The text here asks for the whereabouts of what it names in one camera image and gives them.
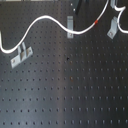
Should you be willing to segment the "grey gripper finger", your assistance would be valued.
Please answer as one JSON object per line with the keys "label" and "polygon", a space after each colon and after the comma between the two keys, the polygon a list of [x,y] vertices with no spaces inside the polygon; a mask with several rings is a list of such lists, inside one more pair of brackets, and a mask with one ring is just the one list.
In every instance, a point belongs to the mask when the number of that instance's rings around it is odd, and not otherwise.
{"label": "grey gripper finger", "polygon": [[75,1],[75,5],[74,5],[75,14],[78,14],[79,9],[81,7],[82,0],[74,0],[74,1]]}

